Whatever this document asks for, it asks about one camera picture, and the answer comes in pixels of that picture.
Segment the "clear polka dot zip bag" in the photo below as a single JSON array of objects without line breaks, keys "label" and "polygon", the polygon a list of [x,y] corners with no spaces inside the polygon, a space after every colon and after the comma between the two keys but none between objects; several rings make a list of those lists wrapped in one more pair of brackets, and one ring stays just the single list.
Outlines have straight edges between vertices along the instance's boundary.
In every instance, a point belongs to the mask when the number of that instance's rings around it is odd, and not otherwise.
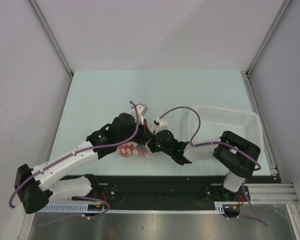
[{"label": "clear polka dot zip bag", "polygon": [[130,141],[119,145],[115,151],[121,157],[140,157],[154,160],[154,154],[150,151],[147,145],[138,144],[136,142]]}]

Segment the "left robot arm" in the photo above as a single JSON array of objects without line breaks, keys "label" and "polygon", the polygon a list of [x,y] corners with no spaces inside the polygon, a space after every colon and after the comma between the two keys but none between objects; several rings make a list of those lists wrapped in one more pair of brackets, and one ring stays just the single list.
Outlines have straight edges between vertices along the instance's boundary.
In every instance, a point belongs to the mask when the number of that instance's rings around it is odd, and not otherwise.
[{"label": "left robot arm", "polygon": [[119,146],[145,146],[153,136],[153,127],[141,114],[121,113],[62,157],[34,167],[19,166],[12,195],[18,196],[27,214],[67,198],[95,200],[101,188],[92,174],[71,180],[63,178],[73,170],[115,153]]}]

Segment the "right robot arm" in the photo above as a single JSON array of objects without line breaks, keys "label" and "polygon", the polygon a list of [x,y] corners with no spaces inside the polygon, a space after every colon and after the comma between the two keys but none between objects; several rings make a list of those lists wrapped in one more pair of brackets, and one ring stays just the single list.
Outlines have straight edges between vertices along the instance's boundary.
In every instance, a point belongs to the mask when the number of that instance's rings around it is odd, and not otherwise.
[{"label": "right robot arm", "polygon": [[217,140],[194,145],[178,141],[172,132],[162,130],[154,135],[147,146],[152,153],[164,153],[181,166],[210,157],[218,160],[228,172],[217,192],[219,196],[215,198],[229,202],[239,199],[242,184],[253,172],[261,169],[258,163],[260,147],[229,130],[224,131]]}]

